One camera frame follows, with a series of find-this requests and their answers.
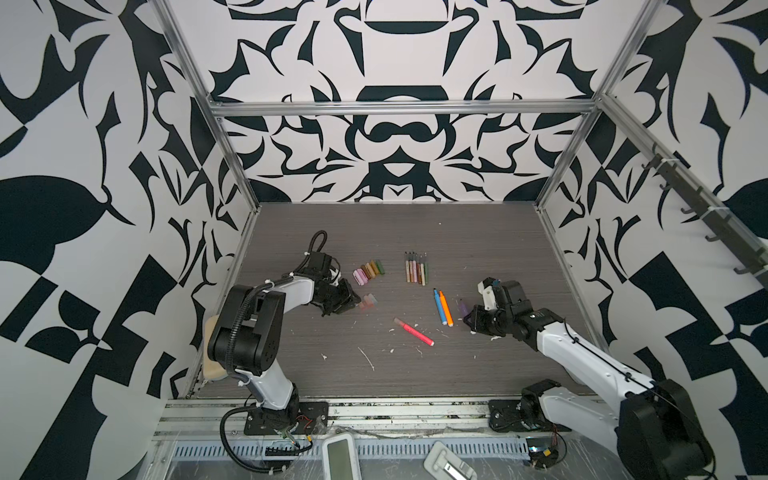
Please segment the light pink pen cap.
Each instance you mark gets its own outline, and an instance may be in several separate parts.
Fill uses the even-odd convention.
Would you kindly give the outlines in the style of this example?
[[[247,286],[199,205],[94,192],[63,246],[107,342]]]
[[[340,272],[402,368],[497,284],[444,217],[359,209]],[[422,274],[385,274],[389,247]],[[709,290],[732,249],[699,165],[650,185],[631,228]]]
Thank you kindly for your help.
[[[353,277],[355,278],[356,282],[360,286],[364,286],[365,285],[365,280],[363,279],[363,277],[361,276],[361,274],[357,270],[353,271]]]

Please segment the orange highlighter marker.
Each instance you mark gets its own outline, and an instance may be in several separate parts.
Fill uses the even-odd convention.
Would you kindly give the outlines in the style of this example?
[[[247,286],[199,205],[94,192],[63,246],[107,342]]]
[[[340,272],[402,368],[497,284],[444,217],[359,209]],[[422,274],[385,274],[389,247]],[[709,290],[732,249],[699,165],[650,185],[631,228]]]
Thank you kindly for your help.
[[[454,321],[453,321],[453,318],[452,318],[452,315],[451,315],[451,312],[450,312],[450,309],[449,309],[449,306],[448,306],[448,302],[447,302],[446,296],[444,295],[444,293],[441,290],[438,291],[438,296],[439,296],[439,299],[440,299],[440,304],[441,304],[441,309],[442,309],[443,316],[444,316],[444,319],[445,319],[445,324],[447,326],[449,326],[449,327],[453,327],[454,326]]]

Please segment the blue highlighter marker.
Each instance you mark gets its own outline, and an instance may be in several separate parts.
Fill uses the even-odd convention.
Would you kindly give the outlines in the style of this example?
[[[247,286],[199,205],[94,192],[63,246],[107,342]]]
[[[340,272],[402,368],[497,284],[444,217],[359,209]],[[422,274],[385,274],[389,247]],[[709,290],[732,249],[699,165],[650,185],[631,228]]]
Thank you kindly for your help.
[[[437,289],[433,289],[433,296],[438,310],[439,318],[443,326],[448,325],[447,316],[443,307],[443,300],[440,292]]]

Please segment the pink highlighter marker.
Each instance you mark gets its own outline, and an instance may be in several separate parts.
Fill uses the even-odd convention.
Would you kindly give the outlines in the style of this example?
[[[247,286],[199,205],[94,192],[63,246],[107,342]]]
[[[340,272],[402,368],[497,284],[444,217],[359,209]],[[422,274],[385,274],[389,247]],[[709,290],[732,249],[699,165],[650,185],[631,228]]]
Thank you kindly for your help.
[[[406,322],[402,321],[399,318],[394,318],[393,322],[398,325],[400,328],[402,328],[404,331],[408,332],[410,335],[414,336],[424,344],[426,344],[429,347],[433,347],[435,345],[435,342],[433,339],[428,337],[427,335],[423,334],[422,332],[415,329],[413,326],[407,324]]]

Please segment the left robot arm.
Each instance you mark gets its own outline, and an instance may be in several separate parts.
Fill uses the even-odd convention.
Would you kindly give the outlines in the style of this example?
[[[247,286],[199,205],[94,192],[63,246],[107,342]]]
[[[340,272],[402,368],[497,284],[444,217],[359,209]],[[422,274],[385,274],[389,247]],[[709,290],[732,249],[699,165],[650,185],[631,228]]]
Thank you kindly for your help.
[[[311,305],[323,316],[340,315],[361,301],[336,258],[323,251],[327,238],[317,231],[298,267],[279,279],[231,287],[218,316],[206,323],[205,376],[214,378],[220,368],[271,416],[293,420],[299,408],[298,388],[277,360],[284,314]]]

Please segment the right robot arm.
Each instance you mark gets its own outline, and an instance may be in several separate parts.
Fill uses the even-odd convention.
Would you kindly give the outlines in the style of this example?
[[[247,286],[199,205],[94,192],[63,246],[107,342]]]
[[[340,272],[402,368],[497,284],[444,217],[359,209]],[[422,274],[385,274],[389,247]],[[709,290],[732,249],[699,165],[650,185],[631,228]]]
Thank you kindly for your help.
[[[582,398],[545,379],[524,388],[513,407],[491,402],[492,430],[571,429],[617,455],[635,479],[715,477],[715,453],[680,384],[634,370],[599,350],[563,317],[534,309],[517,281],[486,278],[478,291],[481,304],[463,318],[472,332],[513,337],[560,364],[599,398]]]

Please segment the small circuit board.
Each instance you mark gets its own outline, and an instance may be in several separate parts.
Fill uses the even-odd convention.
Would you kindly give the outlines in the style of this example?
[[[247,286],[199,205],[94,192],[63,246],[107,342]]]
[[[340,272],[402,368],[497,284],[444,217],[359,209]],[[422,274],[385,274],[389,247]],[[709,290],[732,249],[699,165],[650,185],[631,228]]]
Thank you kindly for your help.
[[[548,470],[560,464],[567,456],[568,444],[559,434],[526,439],[527,464],[536,470]]]

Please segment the beige sponge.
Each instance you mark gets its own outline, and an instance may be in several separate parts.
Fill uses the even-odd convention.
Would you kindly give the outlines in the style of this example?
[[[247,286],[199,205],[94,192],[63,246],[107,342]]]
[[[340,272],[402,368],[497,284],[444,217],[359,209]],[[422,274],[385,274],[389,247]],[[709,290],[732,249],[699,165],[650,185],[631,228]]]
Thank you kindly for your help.
[[[204,344],[202,352],[202,376],[207,382],[219,381],[228,376],[226,370],[208,355],[208,347],[211,345],[212,336],[219,316],[213,315],[204,323]]]

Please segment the white grey device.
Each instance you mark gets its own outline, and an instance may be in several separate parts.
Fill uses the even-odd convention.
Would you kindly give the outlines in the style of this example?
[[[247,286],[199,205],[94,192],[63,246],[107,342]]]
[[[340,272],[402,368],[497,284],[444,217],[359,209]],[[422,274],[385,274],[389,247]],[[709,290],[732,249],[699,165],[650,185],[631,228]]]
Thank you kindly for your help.
[[[440,441],[432,446],[423,467],[436,480],[478,479],[476,471]]]

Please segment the white tablet device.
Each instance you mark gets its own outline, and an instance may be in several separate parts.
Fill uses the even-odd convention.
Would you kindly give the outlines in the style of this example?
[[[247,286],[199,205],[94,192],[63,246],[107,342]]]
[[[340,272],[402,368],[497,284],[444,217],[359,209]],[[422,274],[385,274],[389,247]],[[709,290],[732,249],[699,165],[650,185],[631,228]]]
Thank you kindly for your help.
[[[354,437],[342,433],[326,438],[321,446],[326,480],[361,480],[361,471]]]

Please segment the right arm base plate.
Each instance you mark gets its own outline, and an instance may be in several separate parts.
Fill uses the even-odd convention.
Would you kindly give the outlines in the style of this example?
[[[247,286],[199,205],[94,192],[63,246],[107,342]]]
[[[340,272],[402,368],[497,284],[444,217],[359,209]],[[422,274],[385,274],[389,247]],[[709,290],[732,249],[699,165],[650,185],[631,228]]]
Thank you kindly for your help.
[[[522,397],[519,400],[490,400],[489,427],[498,433],[543,432],[554,429],[571,432],[569,427],[552,423],[543,414],[537,400]]]

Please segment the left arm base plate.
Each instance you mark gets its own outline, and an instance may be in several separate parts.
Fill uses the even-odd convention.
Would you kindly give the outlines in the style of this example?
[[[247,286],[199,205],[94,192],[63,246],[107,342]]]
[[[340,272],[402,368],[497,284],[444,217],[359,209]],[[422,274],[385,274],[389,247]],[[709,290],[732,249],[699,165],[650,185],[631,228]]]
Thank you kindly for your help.
[[[270,410],[253,407],[244,425],[246,436],[279,435],[287,432],[296,435],[314,434],[327,424],[328,402],[300,401],[286,410]]]

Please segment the black coat hook rail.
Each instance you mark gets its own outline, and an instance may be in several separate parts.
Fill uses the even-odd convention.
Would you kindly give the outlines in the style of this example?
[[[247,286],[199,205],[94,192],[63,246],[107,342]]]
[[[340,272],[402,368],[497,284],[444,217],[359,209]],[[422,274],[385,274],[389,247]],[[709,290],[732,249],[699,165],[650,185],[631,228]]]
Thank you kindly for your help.
[[[657,144],[643,166],[662,179],[663,192],[674,192],[684,203],[681,213],[702,221],[710,231],[705,239],[721,243],[740,262],[736,275],[750,275],[767,290],[767,246],[722,200],[676,157],[668,157]]]

